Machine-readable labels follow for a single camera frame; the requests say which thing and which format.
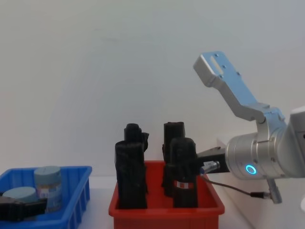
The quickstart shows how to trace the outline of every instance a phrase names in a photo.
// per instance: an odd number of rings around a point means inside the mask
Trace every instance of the metal bracket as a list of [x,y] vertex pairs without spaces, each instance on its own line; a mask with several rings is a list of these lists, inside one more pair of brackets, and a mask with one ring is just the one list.
[[235,116],[257,124],[257,142],[271,139],[272,133],[285,127],[285,117],[276,107],[257,102],[223,52],[206,52],[199,56],[194,69],[207,87],[223,96]]

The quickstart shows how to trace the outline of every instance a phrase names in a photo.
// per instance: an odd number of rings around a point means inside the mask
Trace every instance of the cable connector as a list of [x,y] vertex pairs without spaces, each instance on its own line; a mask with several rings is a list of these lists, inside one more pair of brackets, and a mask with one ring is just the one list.
[[269,192],[250,192],[250,196],[254,198],[271,199]]
[[220,168],[218,161],[208,161],[200,168],[200,174],[207,174]]

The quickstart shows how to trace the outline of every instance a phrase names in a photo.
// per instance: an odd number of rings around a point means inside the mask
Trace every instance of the silver cylinder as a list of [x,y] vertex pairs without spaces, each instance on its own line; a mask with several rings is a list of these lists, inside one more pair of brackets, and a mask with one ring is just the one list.
[[270,141],[257,142],[257,133],[232,138],[225,151],[229,170],[240,179],[284,177],[276,149],[282,131],[276,130]]

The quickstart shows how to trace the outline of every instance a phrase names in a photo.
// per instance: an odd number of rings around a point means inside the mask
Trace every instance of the blue led ring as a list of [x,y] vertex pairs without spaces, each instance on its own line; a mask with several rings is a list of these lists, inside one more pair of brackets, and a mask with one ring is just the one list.
[[252,165],[246,165],[246,171],[250,173],[251,175],[256,174],[256,168]]

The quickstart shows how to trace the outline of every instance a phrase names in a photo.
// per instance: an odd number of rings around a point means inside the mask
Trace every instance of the black cylinder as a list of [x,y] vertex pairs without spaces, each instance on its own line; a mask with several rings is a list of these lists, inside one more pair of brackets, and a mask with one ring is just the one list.
[[145,165],[141,142],[121,141],[115,145],[115,168],[119,208],[147,208]]
[[[171,161],[171,141],[175,137],[185,137],[185,129],[183,122],[172,123],[168,122],[164,124],[164,144],[162,146],[163,158],[165,163]],[[173,196],[173,179],[169,171],[164,167],[163,169],[163,183],[164,194],[168,197]]]
[[124,140],[128,142],[141,142],[142,129],[138,124],[129,123],[124,129]]
[[[171,164],[179,164],[196,158],[195,142],[186,137],[174,138],[171,142]],[[180,173],[173,176],[173,207],[197,208],[196,176],[191,173]]]

